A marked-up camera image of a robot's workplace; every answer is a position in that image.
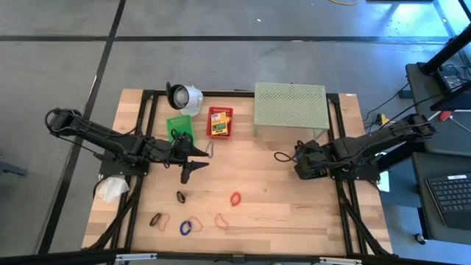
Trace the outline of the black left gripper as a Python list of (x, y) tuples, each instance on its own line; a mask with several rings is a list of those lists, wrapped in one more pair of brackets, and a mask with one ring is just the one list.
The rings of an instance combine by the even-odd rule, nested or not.
[(191, 171), (204, 168), (209, 165), (208, 162), (189, 161), (188, 156), (193, 157), (208, 157), (209, 154), (196, 148), (192, 144), (191, 136), (184, 132), (177, 135), (172, 145), (168, 163), (170, 165), (177, 165), (182, 167), (180, 175), (180, 182), (187, 183), (190, 178)]

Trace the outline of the black keyboard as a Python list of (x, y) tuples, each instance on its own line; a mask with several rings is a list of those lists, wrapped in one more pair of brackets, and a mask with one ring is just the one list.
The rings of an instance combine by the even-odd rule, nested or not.
[(471, 175), (434, 177), (425, 182), (444, 225), (471, 230)]

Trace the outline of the black side desk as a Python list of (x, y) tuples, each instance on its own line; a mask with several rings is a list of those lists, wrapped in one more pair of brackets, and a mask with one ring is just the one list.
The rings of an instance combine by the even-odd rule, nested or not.
[(436, 79), (424, 75), (419, 64), (406, 65), (406, 76), (417, 104), (416, 112), (430, 118), (436, 129), (423, 148), (411, 155), (419, 192), (422, 235), (425, 239), (471, 245), (471, 230), (445, 226), (426, 183), (435, 177), (460, 174), (471, 177), (471, 111), (454, 112), (452, 121), (440, 121), (436, 112), (430, 110), (431, 105), (444, 97)]

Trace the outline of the red plastic basket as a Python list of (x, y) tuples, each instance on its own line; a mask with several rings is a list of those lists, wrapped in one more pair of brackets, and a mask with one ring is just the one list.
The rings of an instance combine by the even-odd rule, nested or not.
[[(225, 134), (221, 135), (212, 135), (211, 134), (211, 121), (210, 116), (214, 113), (225, 112), (226, 116), (230, 116), (232, 118), (230, 125), (227, 126), (228, 131)], [(206, 127), (206, 136), (209, 138), (220, 138), (220, 139), (229, 139), (232, 133), (232, 126), (233, 126), (233, 109), (231, 107), (209, 107), (208, 110), (208, 118), (207, 118), (207, 127)]]

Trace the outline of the white crumpled tissue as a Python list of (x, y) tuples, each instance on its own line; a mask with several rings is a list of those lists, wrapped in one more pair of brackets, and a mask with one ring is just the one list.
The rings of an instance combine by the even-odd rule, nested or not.
[(103, 184), (100, 185), (98, 190), (99, 197), (110, 204), (119, 200), (123, 193), (130, 190), (127, 181), (120, 177), (108, 177), (104, 180)]

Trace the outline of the black power adapter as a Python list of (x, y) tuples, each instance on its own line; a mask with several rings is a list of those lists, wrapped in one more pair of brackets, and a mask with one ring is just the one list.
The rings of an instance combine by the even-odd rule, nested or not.
[(443, 90), (453, 91), (465, 83), (455, 68), (439, 68), (437, 74), (437, 82)]

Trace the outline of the green plastic basket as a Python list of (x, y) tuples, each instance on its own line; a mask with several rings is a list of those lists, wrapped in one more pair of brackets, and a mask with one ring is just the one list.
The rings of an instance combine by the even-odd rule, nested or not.
[(194, 142), (194, 130), (189, 115), (177, 116), (166, 120), (169, 141), (173, 142), (178, 135), (186, 133)]

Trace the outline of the white paper sheet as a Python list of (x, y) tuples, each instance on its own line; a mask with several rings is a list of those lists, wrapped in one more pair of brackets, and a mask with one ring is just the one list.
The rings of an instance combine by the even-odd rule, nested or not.
[(378, 190), (382, 192), (390, 192), (389, 171), (381, 171), (379, 176), (380, 179), (376, 181), (376, 187), (378, 188)]

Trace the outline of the green perforated metal shelf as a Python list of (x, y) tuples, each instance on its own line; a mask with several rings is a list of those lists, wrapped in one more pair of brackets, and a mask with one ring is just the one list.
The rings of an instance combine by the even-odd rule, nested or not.
[(330, 122), (325, 87), (257, 82), (254, 90), (254, 136), (261, 126), (328, 130)]

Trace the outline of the black aluminium table frame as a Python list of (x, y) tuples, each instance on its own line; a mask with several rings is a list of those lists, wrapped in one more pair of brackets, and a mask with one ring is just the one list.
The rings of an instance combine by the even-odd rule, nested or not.
[[(213, 139), (214, 154), (208, 166), (180, 182), (181, 170), (150, 166), (142, 179), (135, 210), (124, 218), (113, 246), (133, 252), (155, 252), (161, 258), (230, 258), (232, 261), (273, 261), (291, 258), (313, 262), (317, 257), (341, 257), (369, 252), (355, 225), (340, 208), (336, 182), (329, 178), (301, 180), (293, 163), (275, 160), (277, 151), (292, 153), (297, 141), (326, 144), (339, 136), (337, 127), (315, 132), (308, 128), (262, 127), (253, 135), (254, 96), (246, 91), (210, 91), (202, 111), (194, 118), (196, 146), (204, 149), (209, 107), (231, 107), (234, 113), (229, 139)], [(177, 192), (186, 197), (177, 201)], [(241, 203), (230, 204), (234, 192)], [(168, 213), (164, 232), (149, 222), (156, 213)], [(220, 213), (229, 230), (215, 226)], [(198, 218), (201, 232), (180, 234), (180, 224)]]

